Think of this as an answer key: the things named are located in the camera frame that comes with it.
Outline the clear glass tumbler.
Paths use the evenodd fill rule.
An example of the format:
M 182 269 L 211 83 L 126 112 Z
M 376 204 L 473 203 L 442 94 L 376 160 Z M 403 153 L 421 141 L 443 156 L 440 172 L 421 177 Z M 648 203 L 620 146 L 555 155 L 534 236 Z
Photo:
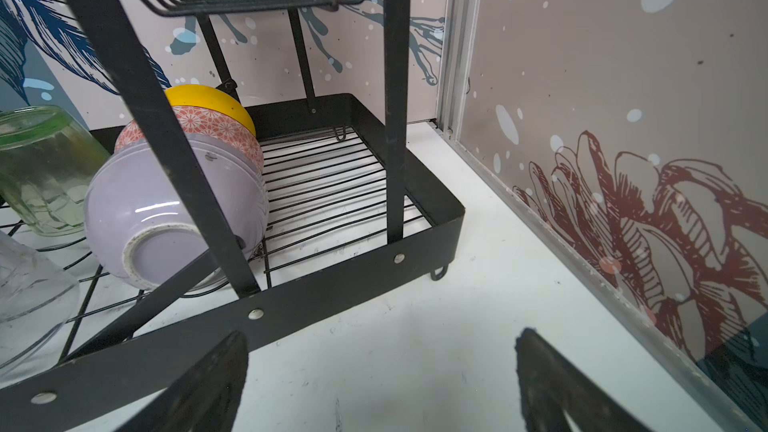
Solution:
M 1 386 L 53 367 L 79 304 L 78 280 L 44 254 L 1 235 Z

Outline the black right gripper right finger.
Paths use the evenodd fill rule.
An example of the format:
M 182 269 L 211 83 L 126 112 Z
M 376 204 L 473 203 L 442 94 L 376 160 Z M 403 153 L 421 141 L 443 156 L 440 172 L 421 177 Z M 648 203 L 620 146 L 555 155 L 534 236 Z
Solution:
M 521 412 L 528 431 L 646 431 L 534 329 L 516 339 Z

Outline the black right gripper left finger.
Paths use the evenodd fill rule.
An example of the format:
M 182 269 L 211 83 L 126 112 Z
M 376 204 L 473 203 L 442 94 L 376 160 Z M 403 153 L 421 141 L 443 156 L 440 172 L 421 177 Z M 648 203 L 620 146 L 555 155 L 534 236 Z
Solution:
M 119 429 L 230 431 L 247 369 L 246 337 L 232 332 Z

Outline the green glass tumbler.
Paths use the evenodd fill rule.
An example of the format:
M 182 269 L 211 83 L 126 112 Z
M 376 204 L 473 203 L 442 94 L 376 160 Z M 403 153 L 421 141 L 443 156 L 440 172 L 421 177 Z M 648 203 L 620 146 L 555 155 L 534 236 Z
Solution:
M 84 230 L 89 184 L 110 153 L 58 106 L 1 114 L 1 198 L 35 233 Z

